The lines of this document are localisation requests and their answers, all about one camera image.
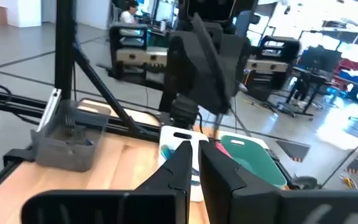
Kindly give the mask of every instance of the black cable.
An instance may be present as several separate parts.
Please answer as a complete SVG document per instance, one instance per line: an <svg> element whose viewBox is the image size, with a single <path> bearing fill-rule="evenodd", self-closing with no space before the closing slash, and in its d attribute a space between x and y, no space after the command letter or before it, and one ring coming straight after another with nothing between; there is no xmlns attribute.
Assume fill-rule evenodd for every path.
<svg viewBox="0 0 358 224"><path fill-rule="evenodd" d="M214 122L214 129L213 129L213 141L217 141L218 139L218 131L219 131L219 127L221 125L222 122L222 118L223 115L222 114L218 114L215 117L215 122Z"/></svg>
<svg viewBox="0 0 358 224"><path fill-rule="evenodd" d="M13 113L13 115L17 116L18 118L20 118L22 121L26 122L26 123L30 123L30 124L34 124L34 125L39 125L39 121L34 121L32 119L29 118L25 118L17 113Z"/></svg>
<svg viewBox="0 0 358 224"><path fill-rule="evenodd" d="M146 90L146 107L148 107L148 106L149 106L149 92L147 91L147 87L146 87L146 86L145 86L144 88L145 88L145 90Z"/></svg>
<svg viewBox="0 0 358 224"><path fill-rule="evenodd" d="M73 64L73 90L74 90L74 100L77 101L77 79L75 72L75 63Z"/></svg>
<svg viewBox="0 0 358 224"><path fill-rule="evenodd" d="M0 102L1 103L9 102L12 99L12 92L8 88L4 87L3 85L0 85L0 88L3 89L7 94L6 100L0 100Z"/></svg>
<svg viewBox="0 0 358 224"><path fill-rule="evenodd" d="M198 112L198 116L200 117L200 124L199 124L200 132L204 134L204 131L203 131L203 116L201 115L200 112Z"/></svg>
<svg viewBox="0 0 358 224"><path fill-rule="evenodd" d="M234 112L237 114L237 100L236 100L236 96L234 96ZM237 119L236 117L234 117L234 121L236 122L236 124L234 125L235 129L236 129L236 134L237 134Z"/></svg>

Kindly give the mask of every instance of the white cutting board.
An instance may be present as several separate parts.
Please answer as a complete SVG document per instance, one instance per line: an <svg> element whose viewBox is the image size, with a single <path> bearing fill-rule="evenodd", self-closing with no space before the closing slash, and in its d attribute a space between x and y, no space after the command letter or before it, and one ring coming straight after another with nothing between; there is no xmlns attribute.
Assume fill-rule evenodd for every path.
<svg viewBox="0 0 358 224"><path fill-rule="evenodd" d="M187 134L191 136L191 139L175 137L175 133ZM196 131L189 131L172 126L163 126L160 133L160 154L158 156L158 166L160 167L166 161L166 158L161 153L162 146L168 146L169 149L176 150L183 141L190 141L190 144L193 148L193 168L199 173L200 168L198 165L198 142L200 140L208 141L208 137ZM198 175L192 175L191 180L194 183L200 183L200 177ZM204 200L201 184L191 185L190 200L192 202L202 202Z"/></svg>

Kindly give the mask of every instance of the red object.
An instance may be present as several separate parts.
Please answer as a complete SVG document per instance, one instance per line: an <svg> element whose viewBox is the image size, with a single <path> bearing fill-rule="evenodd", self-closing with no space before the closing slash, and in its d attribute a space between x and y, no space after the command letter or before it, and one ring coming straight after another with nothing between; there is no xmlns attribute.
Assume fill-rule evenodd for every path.
<svg viewBox="0 0 358 224"><path fill-rule="evenodd" d="M334 69L334 81L338 83L337 87L341 90L347 89L347 83L341 80L340 78L337 78L341 70L353 70L358 71L358 62L353 62L347 58L343 58L339 63L338 66Z"/></svg>
<svg viewBox="0 0 358 224"><path fill-rule="evenodd" d="M226 151L226 149L224 148L224 146L220 143L220 142L216 142L215 143L215 147L217 149L219 149L221 152L223 152L225 155L229 156L231 159L233 159L230 154Z"/></svg>

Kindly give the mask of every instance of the metal rod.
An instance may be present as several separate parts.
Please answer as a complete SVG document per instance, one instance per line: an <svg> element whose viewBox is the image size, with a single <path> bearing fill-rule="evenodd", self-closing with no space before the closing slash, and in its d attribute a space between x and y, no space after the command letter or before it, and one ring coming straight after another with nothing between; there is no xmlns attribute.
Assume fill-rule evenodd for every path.
<svg viewBox="0 0 358 224"><path fill-rule="evenodd" d="M107 86L103 83L102 79L100 79L98 74L93 70L88 62L88 59L85 58L84 54L77 47L75 47L75 62L80 66L82 71L84 71L85 75L107 101L109 106L117 113L118 117L122 119L122 122L130 131L135 133L146 133L147 131L137 125L135 121L124 111L124 108L122 108L117 99L115 99Z"/></svg>
<svg viewBox="0 0 358 224"><path fill-rule="evenodd" d="M62 99L71 98L73 41L75 36L75 0L57 1L55 88L62 90Z"/></svg>
<svg viewBox="0 0 358 224"><path fill-rule="evenodd" d="M0 102L0 111L10 112L14 114L21 114L26 116L31 116L35 118L41 118L44 113L43 110L38 108L23 107L22 105L15 105L12 103L2 103Z"/></svg>
<svg viewBox="0 0 358 224"><path fill-rule="evenodd" d="M155 22L155 18L157 18L157 12L158 12L158 7L160 5L160 0L154 0L154 7L152 9L152 24L154 24Z"/></svg>
<svg viewBox="0 0 358 224"><path fill-rule="evenodd" d="M9 100L10 103L17 103L17 104L32 106L32 107L40 108L40 109L44 109L47 105L47 103L42 100L35 100L35 99L28 98L25 96L17 96L17 95L8 96L7 93L0 92L0 100L1 101L7 100L8 97L11 97L11 100Z"/></svg>
<svg viewBox="0 0 358 224"><path fill-rule="evenodd" d="M50 118L55 114L60 101L61 94L62 94L62 90L56 88L52 90L47 106L45 107L44 114L42 115L40 124L38 125L37 132L41 131L41 129L47 123L49 123Z"/></svg>

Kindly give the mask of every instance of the workstation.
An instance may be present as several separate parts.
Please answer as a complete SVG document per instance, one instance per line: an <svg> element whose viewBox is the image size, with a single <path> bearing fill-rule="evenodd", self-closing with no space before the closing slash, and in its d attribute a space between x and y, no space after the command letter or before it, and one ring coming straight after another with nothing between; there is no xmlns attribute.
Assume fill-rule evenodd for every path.
<svg viewBox="0 0 358 224"><path fill-rule="evenodd" d="M320 51L321 49L324 49L324 52L314 53L314 57L319 58L318 60L315 59L318 61L315 67L322 68L320 70L324 70L325 73L329 72L328 78L333 82L331 86L337 90L334 92L329 104L336 106L334 104L336 98L344 91L347 92L347 99L358 103L358 58L355 56L358 55L358 53L356 50L346 50L351 48L350 46L358 49L358 32L351 29L328 27L330 26L330 23L333 22L326 21L321 30L303 31L300 35L300 39L302 38L302 35L309 34L315 37L322 35L323 38L334 41L330 47L322 47L322 45L318 46L320 47ZM350 84L352 84L352 87L347 91L347 86Z"/></svg>
<svg viewBox="0 0 358 224"><path fill-rule="evenodd" d="M288 113L293 118L296 118L296 116L299 114L303 116L308 116L309 120L312 121L314 114L308 113L308 109L312 105L313 100L316 98L316 95L318 94L321 86L323 85L329 86L331 85L331 81L329 81L325 76L322 76L318 73L313 73L312 71L305 70L298 67L293 68L292 74L294 77L296 77L296 82L292 87L291 92L287 97L287 99L285 100L285 102L279 103L278 109L284 113ZM299 86L302 85L302 82L309 82L308 85L313 83L315 84L315 86L312 90L309 99L307 100L306 105L301 108L298 105L292 105L291 100L294 97L294 94L299 88Z"/></svg>
<svg viewBox="0 0 358 224"><path fill-rule="evenodd" d="M301 172L292 175L280 155L261 138L237 134L237 130L218 130L222 114L235 113L230 99L238 94L238 83L245 78L244 69L279 75L287 72L289 62L296 55L288 62L268 58L269 55L251 57L258 55L253 54L255 48L246 39L225 33L221 34L223 48L216 48L216 39L209 32L219 33L221 29L217 31L216 26L203 23L202 17L194 14L193 30L173 32L165 52L147 48L114 49L116 57L115 60L112 57L112 65L146 63L164 67L161 82L148 86L162 92L159 112L124 108L104 84L101 78L104 74L99 76L95 72L76 41L76 24L67 19L74 16L67 13L72 7L72 1L58 4L55 83L49 100L0 92L0 110L40 118L30 146L13 149L3 157L0 223L83 220L88 223L311 223L316 220L346 223L358 217L358 191L310 190L325 188L329 179L339 180L337 173L343 172L355 159L354 155L349 154L330 177L320 181ZM113 25L111 37L119 29L130 28L125 24ZM225 45L224 39L237 42ZM293 39L288 42L275 38L275 41L284 40L296 43ZM247 60L229 61L225 57ZM223 62L232 62L235 69ZM100 92L103 101L72 98L74 63ZM135 79L137 86L149 84L144 76L125 71L121 75L114 79L126 83ZM213 127L197 124L198 106L216 115ZM74 124L66 115L68 112ZM69 140L44 136L60 119L65 126L64 136L71 136ZM75 134L82 132L81 128L86 129L86 137L76 139ZM183 141L189 136L190 141ZM64 153L51 150L61 143L66 148ZM356 152L358 139L346 147ZM244 151L259 154L248 154L244 159L240 153ZM267 210L267 204L274 206ZM321 205L330 209L315 217ZM244 210L253 212L245 214Z"/></svg>

